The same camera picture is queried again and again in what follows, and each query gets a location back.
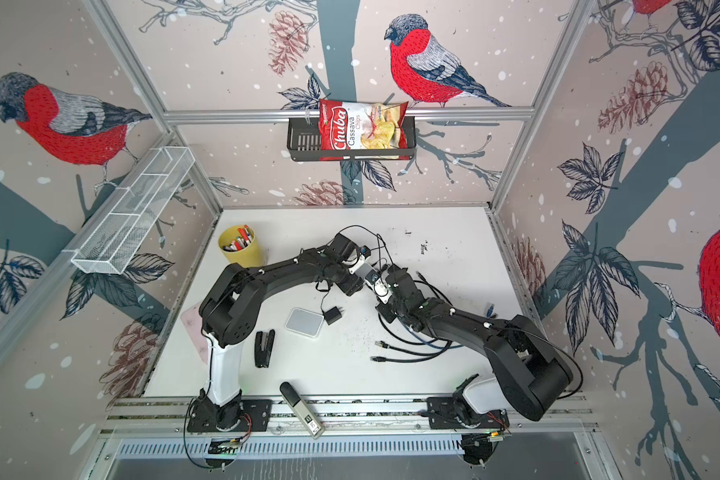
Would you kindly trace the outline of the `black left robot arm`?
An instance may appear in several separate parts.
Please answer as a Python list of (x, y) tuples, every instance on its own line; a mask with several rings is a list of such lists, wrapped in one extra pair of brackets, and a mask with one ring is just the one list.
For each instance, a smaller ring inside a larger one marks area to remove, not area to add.
[(199, 307), (201, 333), (209, 348), (209, 376), (201, 401), (210, 411), (238, 416), (242, 344), (255, 330), (265, 300), (302, 284), (322, 282), (351, 296), (362, 289), (357, 270), (367, 256), (366, 249), (337, 234), (326, 245), (275, 264), (228, 265)]

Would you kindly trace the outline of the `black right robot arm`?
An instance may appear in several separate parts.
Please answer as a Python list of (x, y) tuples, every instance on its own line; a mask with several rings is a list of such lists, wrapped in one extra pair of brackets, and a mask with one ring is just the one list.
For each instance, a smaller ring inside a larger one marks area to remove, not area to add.
[(381, 317), (395, 320), (437, 340), (451, 341), (483, 355), (504, 399), (528, 420), (538, 421), (574, 379), (559, 352), (533, 321), (517, 315), (489, 319), (426, 297), (401, 268), (363, 275), (378, 298)]

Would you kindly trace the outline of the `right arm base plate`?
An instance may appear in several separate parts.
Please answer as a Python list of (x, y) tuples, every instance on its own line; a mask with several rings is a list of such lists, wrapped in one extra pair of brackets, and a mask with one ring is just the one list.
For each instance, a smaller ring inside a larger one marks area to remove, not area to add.
[(450, 397), (428, 397), (420, 412), (432, 430), (488, 429), (505, 431), (509, 419), (505, 410), (476, 413), (464, 400)]

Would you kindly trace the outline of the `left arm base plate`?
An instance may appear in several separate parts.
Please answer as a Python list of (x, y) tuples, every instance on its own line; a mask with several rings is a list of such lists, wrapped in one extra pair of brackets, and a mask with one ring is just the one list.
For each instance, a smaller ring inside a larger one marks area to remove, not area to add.
[(201, 390), (188, 409), (186, 430), (190, 433), (265, 432), (272, 406), (270, 399), (244, 397), (242, 394), (219, 406)]

